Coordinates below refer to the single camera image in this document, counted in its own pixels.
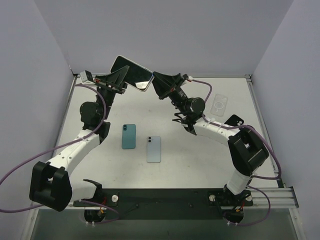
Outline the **clear phone case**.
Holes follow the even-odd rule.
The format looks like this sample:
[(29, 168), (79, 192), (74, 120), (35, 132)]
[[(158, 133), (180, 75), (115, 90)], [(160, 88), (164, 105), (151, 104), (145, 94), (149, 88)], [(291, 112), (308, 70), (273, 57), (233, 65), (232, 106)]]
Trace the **clear phone case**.
[(210, 108), (210, 113), (212, 115), (222, 117), (225, 113), (228, 103), (228, 97), (222, 94), (216, 94), (213, 99), (213, 103)]

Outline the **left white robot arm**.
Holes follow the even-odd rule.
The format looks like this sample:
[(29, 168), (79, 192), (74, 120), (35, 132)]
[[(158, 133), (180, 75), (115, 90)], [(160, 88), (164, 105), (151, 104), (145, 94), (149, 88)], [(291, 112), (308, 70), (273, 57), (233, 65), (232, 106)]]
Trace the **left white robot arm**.
[(47, 162), (37, 162), (32, 169), (29, 198), (53, 210), (61, 212), (70, 202), (86, 200), (90, 205), (101, 203), (102, 185), (90, 179), (71, 180), (70, 176), (81, 161), (108, 136), (110, 122), (107, 117), (116, 94), (126, 90), (125, 77), (128, 65), (102, 76), (94, 78), (85, 70), (80, 77), (90, 81), (96, 88), (95, 101), (86, 101), (79, 108), (82, 130), (63, 150)]

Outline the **teal phone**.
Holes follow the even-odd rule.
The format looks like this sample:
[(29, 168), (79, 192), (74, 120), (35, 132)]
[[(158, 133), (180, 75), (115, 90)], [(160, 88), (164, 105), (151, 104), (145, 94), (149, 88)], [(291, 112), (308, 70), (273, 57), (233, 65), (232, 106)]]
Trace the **teal phone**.
[(136, 125), (124, 124), (122, 126), (121, 147), (123, 150), (132, 150), (136, 148)]

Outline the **beige phone case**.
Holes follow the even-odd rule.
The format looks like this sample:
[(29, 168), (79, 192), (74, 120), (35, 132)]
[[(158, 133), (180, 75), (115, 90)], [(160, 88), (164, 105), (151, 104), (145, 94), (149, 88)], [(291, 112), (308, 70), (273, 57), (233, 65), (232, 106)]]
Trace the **beige phone case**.
[(140, 92), (146, 92), (149, 89), (149, 87), (152, 85), (153, 80), (154, 80), (153, 74), (140, 77), (134, 81), (133, 86)]

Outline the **black phone case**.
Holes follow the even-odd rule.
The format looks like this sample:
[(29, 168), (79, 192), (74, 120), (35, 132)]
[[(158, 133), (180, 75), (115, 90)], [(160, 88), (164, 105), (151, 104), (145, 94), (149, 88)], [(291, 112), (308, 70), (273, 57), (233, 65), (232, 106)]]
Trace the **black phone case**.
[(236, 114), (233, 114), (225, 121), (225, 124), (229, 125), (229, 126), (232, 126), (232, 127), (236, 127), (236, 126), (243, 125), (244, 122), (245, 121), (241, 117), (239, 117)]

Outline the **light blue phone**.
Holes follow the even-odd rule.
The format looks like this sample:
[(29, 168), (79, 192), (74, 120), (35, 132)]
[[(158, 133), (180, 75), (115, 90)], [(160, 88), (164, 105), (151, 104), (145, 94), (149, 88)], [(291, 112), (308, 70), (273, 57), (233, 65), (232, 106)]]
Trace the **light blue phone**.
[(146, 161), (150, 164), (161, 162), (161, 137), (149, 136), (147, 138)]

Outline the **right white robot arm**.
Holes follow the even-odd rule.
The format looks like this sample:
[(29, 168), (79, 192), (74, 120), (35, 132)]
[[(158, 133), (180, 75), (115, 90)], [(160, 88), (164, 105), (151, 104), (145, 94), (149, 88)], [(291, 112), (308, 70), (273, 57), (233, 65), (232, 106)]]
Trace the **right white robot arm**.
[(187, 74), (167, 75), (153, 72), (152, 85), (160, 100), (169, 98), (178, 110), (175, 122), (195, 136), (207, 137), (228, 147), (235, 168), (227, 182), (226, 190), (234, 196), (241, 194), (249, 185), (256, 170), (269, 157), (263, 141), (253, 130), (241, 126), (205, 119), (206, 102), (200, 97), (188, 97), (182, 89), (184, 82), (193, 78)]

